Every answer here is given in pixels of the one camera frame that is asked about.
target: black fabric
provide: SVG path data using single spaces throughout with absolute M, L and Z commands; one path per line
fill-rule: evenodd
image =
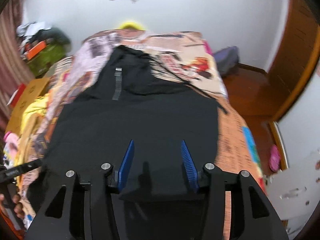
M 61 112 L 44 158 L 51 172 L 74 170 L 84 179 L 103 163 L 119 167 L 133 139 L 135 155 L 121 199 L 199 199 L 189 190 L 180 143 L 185 140 L 199 171 L 214 162 L 218 103 L 185 84 L 155 78 L 149 62 L 141 51 L 115 49 L 97 82 Z M 118 101 L 112 100 L 117 67 L 123 76 Z

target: pink slipper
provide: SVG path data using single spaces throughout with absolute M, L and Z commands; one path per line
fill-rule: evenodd
M 273 172 L 277 172 L 280 166 L 280 154 L 278 151 L 278 147 L 276 145 L 272 145 L 270 149 L 270 159 L 269 159 L 269 167 Z

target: pink curtain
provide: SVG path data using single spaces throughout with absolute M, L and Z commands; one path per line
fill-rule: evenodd
M 0 14 L 0 143 L 10 118 L 9 98 L 21 84 L 28 84 L 33 74 L 18 51 L 16 28 L 22 21 L 23 0 L 10 0 Z

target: bedspread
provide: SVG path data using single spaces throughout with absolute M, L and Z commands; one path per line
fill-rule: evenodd
M 218 110 L 219 139 L 215 163 L 229 172 L 248 170 L 263 188 L 260 161 L 251 132 L 244 119 L 229 104 L 215 61 L 212 55 L 208 54 L 204 43 L 201 33 L 197 32 L 154 34 L 147 31 L 110 30 L 87 38 L 78 52 L 53 66 L 55 71 L 50 81 L 52 88 L 49 92 L 49 107 L 32 138 L 33 148 L 29 152 L 28 161 L 43 156 L 63 106 L 71 103 L 80 92 L 93 85 L 113 49 L 125 45 L 145 51 L 169 70 L 153 65 L 154 76 L 176 82 L 181 82 L 181 79 L 188 80 L 217 99 L 228 114 Z M 22 176 L 20 193 L 25 203 L 28 203 L 28 186 L 37 176 L 38 170 Z M 230 230 L 230 209 L 231 198 L 230 193 L 227 193 L 224 229 L 226 239 Z

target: silver bolt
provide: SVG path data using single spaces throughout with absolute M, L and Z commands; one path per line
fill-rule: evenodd
M 241 175 L 247 178 L 250 176 L 250 173 L 249 171 L 241 171 Z
M 66 172 L 66 176 L 67 176 L 68 178 L 72 177 L 74 174 L 75 174 L 74 171 L 67 171 L 67 172 Z
M 110 167 L 111 167 L 111 165 L 110 165 L 109 163 L 103 163 L 103 164 L 101 165 L 101 168 L 104 169 L 104 170 L 107 170 L 107 169 L 109 169 Z
M 208 170 L 213 170 L 214 169 L 214 165 L 212 163 L 207 163 L 205 165 L 205 167 L 208 169 Z

